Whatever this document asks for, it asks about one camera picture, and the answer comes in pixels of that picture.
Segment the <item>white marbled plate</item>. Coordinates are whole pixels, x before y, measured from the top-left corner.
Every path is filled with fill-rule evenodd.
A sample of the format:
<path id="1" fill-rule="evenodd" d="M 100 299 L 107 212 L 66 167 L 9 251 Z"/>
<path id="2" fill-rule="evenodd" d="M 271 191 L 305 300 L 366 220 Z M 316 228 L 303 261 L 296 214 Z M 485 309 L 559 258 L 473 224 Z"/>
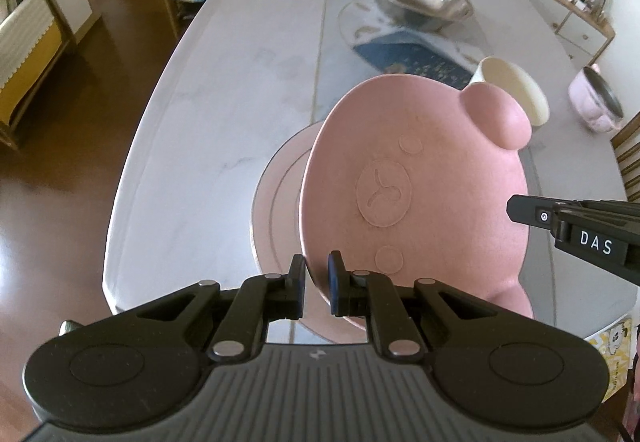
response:
<path id="1" fill-rule="evenodd" d="M 250 241 L 258 268 L 266 273 L 288 272 L 302 251 L 298 208 L 306 165 L 321 124 L 316 122 L 288 139 L 268 162 L 257 184 L 250 219 Z M 331 314 L 320 290 L 306 278 L 304 315 L 282 337 L 291 344 L 363 344 L 366 332 Z"/>

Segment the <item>pink bear-shaped plate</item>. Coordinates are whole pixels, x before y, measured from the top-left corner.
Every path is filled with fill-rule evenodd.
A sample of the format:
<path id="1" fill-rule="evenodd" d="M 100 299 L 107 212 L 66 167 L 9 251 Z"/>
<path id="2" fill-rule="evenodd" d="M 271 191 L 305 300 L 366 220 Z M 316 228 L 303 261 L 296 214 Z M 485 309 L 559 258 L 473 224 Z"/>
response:
<path id="1" fill-rule="evenodd" d="M 299 235 L 310 275 L 329 289 L 338 251 L 351 271 L 399 286 L 421 277 L 530 315 L 520 282 L 525 225 L 506 204 L 527 190 L 529 119 L 487 82 L 455 89 L 381 75 L 349 90 L 323 121 L 303 177 Z"/>

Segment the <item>pink pot with steel liner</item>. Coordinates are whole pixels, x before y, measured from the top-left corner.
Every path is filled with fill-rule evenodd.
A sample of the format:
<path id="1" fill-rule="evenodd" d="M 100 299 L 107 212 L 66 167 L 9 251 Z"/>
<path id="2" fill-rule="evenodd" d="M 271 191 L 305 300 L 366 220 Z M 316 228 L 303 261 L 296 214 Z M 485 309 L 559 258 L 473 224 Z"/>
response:
<path id="1" fill-rule="evenodd" d="M 597 65 L 583 67 L 568 86 L 567 94 L 574 111 L 592 132 L 622 128 L 622 106 Z"/>

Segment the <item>cream white bowl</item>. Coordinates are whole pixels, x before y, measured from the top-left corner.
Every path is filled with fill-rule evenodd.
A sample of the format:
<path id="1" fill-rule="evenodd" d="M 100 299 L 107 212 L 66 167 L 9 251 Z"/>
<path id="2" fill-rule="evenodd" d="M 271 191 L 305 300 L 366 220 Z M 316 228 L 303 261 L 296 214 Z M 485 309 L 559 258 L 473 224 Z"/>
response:
<path id="1" fill-rule="evenodd" d="M 539 128 L 550 117 L 548 98 L 536 80 L 517 64 L 488 56 L 477 65 L 470 83 L 487 82 L 509 93 L 526 113 L 530 124 Z"/>

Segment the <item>dark wooden chair right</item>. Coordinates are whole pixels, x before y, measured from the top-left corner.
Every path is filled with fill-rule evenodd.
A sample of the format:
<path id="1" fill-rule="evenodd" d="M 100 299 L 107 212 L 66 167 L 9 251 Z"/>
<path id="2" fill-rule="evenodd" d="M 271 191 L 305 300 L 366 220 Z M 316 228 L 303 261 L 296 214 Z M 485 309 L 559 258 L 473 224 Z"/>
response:
<path id="1" fill-rule="evenodd" d="M 640 113 L 611 139 L 628 202 L 640 199 Z"/>

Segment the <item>yellow cartoon box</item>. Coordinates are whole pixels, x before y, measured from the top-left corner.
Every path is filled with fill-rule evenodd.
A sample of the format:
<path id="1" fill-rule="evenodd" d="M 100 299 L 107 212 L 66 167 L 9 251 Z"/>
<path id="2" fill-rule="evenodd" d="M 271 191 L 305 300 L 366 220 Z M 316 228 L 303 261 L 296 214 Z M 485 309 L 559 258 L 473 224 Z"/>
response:
<path id="1" fill-rule="evenodd" d="M 608 366 L 608 388 L 603 398 L 605 402 L 617 391 L 623 389 L 627 382 L 631 364 L 631 346 L 634 340 L 632 318 L 629 314 L 621 316 L 617 321 L 586 337 L 585 340 L 599 351 Z"/>

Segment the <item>white wooden drawer cabinet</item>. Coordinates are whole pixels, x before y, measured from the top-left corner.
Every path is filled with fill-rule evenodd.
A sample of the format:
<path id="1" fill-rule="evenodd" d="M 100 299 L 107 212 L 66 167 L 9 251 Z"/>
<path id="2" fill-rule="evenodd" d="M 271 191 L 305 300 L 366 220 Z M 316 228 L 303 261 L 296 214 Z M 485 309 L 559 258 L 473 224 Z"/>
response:
<path id="1" fill-rule="evenodd" d="M 567 0 L 529 0 L 551 28 L 573 65 L 594 64 L 615 38 L 611 24 L 598 23 Z"/>

